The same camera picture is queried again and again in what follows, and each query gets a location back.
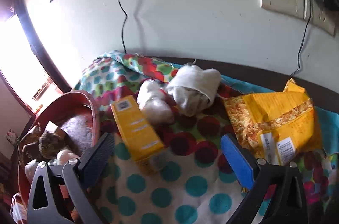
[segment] silver bolt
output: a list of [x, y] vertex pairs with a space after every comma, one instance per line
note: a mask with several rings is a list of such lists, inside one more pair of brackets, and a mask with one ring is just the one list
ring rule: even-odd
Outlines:
[[77, 163], [77, 161], [78, 161], [78, 159], [72, 158], [72, 159], [70, 159], [68, 162], [69, 162], [70, 165], [74, 165], [74, 164]]
[[257, 163], [258, 163], [259, 165], [265, 165], [267, 162], [266, 162], [266, 160], [265, 160], [264, 158], [258, 158], [258, 159], [257, 159]]
[[296, 168], [296, 167], [297, 167], [297, 163], [291, 161], [291, 162], [289, 163], [289, 166], [290, 166], [291, 168]]
[[44, 168], [46, 166], [46, 162], [40, 162], [39, 164], [38, 164], [38, 168]]

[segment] yellow cardboard box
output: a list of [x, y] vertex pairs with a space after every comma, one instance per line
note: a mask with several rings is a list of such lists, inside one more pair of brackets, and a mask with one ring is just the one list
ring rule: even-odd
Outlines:
[[133, 96], [129, 95], [111, 104], [121, 137], [131, 155], [146, 175], [165, 166], [165, 146], [148, 123]]

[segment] polka dot fabric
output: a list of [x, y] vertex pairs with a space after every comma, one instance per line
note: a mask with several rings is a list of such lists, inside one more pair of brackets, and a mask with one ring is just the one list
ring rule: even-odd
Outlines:
[[[110, 223], [226, 223], [245, 197], [220, 151], [221, 136], [233, 133], [222, 99], [240, 95], [226, 85], [220, 85], [214, 104], [197, 116], [179, 114], [168, 100], [175, 123], [157, 129], [168, 147], [166, 166], [159, 173], [143, 176], [131, 159], [109, 104], [126, 95], [136, 97], [149, 77], [166, 86], [177, 70], [159, 60], [115, 51], [95, 60], [75, 86], [95, 98], [101, 131], [115, 133], [115, 151], [91, 193]], [[336, 182], [337, 154], [325, 157], [322, 151], [314, 151], [299, 155], [296, 162], [308, 205], [323, 211]], [[270, 187], [254, 223], [261, 221], [273, 192]]]

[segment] black cable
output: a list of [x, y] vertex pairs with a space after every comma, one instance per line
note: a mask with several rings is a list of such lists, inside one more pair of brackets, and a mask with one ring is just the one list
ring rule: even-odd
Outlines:
[[124, 21], [122, 23], [122, 29], [121, 29], [121, 41], [122, 41], [122, 45], [124, 47], [124, 52], [126, 54], [126, 47], [125, 47], [125, 43], [124, 43], [124, 28], [125, 28], [125, 23], [126, 23], [126, 20], [128, 18], [128, 15], [127, 15], [126, 11], [124, 10], [124, 8], [122, 8], [120, 0], [118, 0], [118, 3], [119, 3], [119, 6], [120, 6], [121, 10], [125, 14], [125, 19], [124, 19]]
[[312, 17], [312, 1], [310, 1], [310, 16], [308, 17], [308, 20], [307, 20], [307, 23], [306, 23], [306, 26], [305, 26], [305, 31], [304, 31], [304, 36], [302, 37], [302, 41], [301, 41], [301, 45], [300, 45], [300, 48], [299, 48], [299, 51], [298, 51], [298, 69], [296, 71], [294, 71], [290, 76], [292, 77], [293, 75], [295, 75], [296, 73], [299, 72], [300, 70], [300, 54], [301, 54], [301, 50], [304, 46], [304, 41], [305, 41], [305, 36], [306, 36], [306, 30], [307, 30], [307, 26], [308, 24], [310, 23], [311, 21], [311, 17]]

